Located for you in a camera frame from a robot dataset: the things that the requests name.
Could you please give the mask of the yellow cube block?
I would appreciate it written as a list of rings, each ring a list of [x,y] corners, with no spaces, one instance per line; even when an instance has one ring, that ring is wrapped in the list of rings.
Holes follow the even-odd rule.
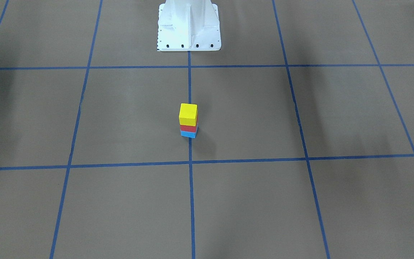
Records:
[[[181,103],[179,110],[179,124],[184,126],[197,126],[198,105]]]

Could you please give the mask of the red cube block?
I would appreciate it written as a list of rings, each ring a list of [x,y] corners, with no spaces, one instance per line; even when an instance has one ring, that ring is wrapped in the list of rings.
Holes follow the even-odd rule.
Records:
[[[180,120],[180,131],[195,133],[198,130],[198,120],[183,118]]]

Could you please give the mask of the blue cube block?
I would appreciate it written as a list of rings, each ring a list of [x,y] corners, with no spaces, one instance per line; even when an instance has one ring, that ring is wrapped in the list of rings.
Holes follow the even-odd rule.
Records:
[[[180,125],[181,136],[188,137],[188,138],[196,138],[197,131],[198,131],[197,126]]]

